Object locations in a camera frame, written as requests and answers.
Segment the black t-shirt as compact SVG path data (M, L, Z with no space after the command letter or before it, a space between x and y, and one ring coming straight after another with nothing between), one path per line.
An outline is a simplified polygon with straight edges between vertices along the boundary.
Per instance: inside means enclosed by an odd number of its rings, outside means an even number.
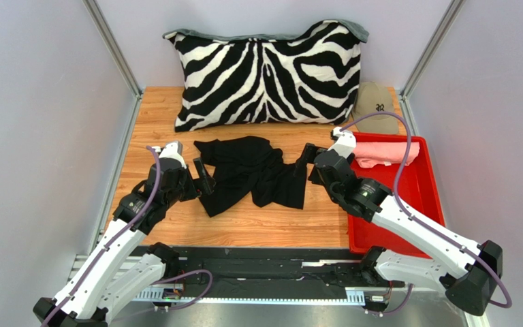
M200 202L209 217L217 216L250 194L254 205L270 203L303 209L307 169L285 163L283 151L257 136L193 143L204 164L213 166L214 191Z

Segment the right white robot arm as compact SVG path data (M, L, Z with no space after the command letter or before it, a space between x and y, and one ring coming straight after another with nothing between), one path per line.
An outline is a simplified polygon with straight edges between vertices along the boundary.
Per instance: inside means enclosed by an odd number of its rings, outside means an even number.
M503 274L500 245L491 240L479 244L446 229L406 205L386 185L356 176L348 159L333 148L306 144L294 173L299 175L309 163L314 165L309 180L323 186L333 203L427 255L419 258L372 246L362 268L374 278L444 292L453 305L475 316L495 303L492 295Z

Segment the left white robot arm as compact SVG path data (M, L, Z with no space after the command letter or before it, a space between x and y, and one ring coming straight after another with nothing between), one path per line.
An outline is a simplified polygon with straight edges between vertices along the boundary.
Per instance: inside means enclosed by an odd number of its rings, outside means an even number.
M37 301L33 312L43 326L108 326L149 286L183 290L189 274L181 272L178 252L163 243L151 245L121 276L117 272L175 203L212 193L215 182L204 163L200 158L193 162L197 178L183 159L156 160L147 179L121 199L105 234L78 272L54 297Z

